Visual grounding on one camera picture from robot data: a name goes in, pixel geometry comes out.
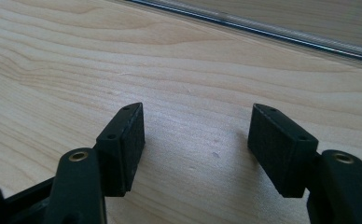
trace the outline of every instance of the screw hole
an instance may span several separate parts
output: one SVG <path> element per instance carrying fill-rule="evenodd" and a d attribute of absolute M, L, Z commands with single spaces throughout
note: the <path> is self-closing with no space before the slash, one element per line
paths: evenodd
<path fill-rule="evenodd" d="M 108 139 L 114 139 L 114 138 L 116 138 L 116 137 L 117 137 L 116 134 L 109 134 L 109 135 L 107 136 Z"/>
<path fill-rule="evenodd" d="M 335 153 L 333 154 L 333 157 L 335 157 L 335 160 L 346 163 L 346 164 L 351 164 L 354 162 L 353 158 L 342 154 L 342 153 Z"/>
<path fill-rule="evenodd" d="M 88 157 L 88 152 L 76 152 L 73 155 L 71 155 L 68 160 L 70 161 L 82 161 L 85 160 Z"/>
<path fill-rule="evenodd" d="M 301 135 L 301 136 L 298 137 L 298 139 L 299 139 L 299 140 L 302 140 L 302 141 L 306 141 L 306 140 L 307 140 L 307 137 Z"/>

